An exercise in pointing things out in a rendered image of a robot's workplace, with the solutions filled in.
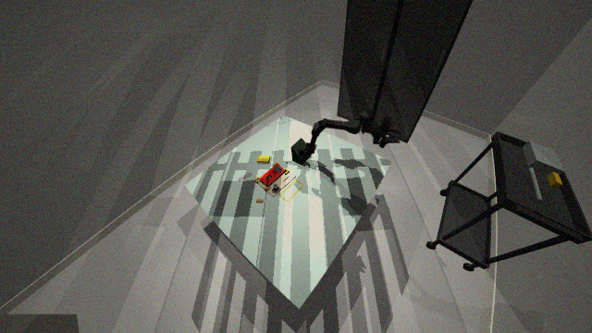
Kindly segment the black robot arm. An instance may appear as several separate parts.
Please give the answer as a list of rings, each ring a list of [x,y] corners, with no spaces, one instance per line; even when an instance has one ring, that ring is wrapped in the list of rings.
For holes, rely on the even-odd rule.
[[[356,120],[350,120],[347,122],[342,120],[331,120],[324,118],[320,120],[318,123],[314,124],[314,127],[312,129],[313,136],[311,142],[307,142],[303,147],[299,148],[298,151],[301,156],[303,156],[304,154],[314,154],[317,146],[315,144],[316,139],[319,136],[319,134],[326,128],[336,130],[347,130],[349,133],[352,134],[357,134],[361,130],[362,134],[370,134],[370,129],[373,125],[373,113],[368,110],[365,110],[363,111],[363,113],[360,113],[359,118],[357,118]],[[373,129],[372,131],[372,137],[374,137],[373,144],[378,144],[378,142],[380,141],[380,133],[382,132],[382,130]]]

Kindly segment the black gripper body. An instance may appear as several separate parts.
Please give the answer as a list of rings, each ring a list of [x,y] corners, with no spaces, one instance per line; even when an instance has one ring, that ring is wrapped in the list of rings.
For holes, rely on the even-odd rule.
[[[384,119],[381,121],[381,127],[378,126],[378,124],[374,124],[372,126],[372,128],[370,129],[370,134],[373,134],[372,130],[382,130],[382,132],[380,133],[380,139],[381,141],[379,141],[379,147],[384,148],[385,147],[385,141],[387,140],[387,126],[389,125],[390,122],[390,118],[389,116],[384,117]]]

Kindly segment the yellow rectangular block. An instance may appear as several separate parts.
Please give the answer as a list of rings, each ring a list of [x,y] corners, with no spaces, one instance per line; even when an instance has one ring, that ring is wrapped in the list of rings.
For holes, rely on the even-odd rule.
[[[258,155],[256,159],[256,163],[269,164],[269,161],[270,155]]]

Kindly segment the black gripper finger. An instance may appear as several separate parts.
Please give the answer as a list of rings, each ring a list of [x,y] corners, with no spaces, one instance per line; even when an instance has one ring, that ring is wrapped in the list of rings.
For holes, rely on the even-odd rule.
[[[401,134],[401,131],[392,124],[392,121],[390,121],[387,126],[387,132],[394,132],[397,134]]]
[[[393,138],[392,136],[388,136],[387,140],[384,142],[384,144],[389,144],[389,143],[399,143],[400,141],[398,139]]]

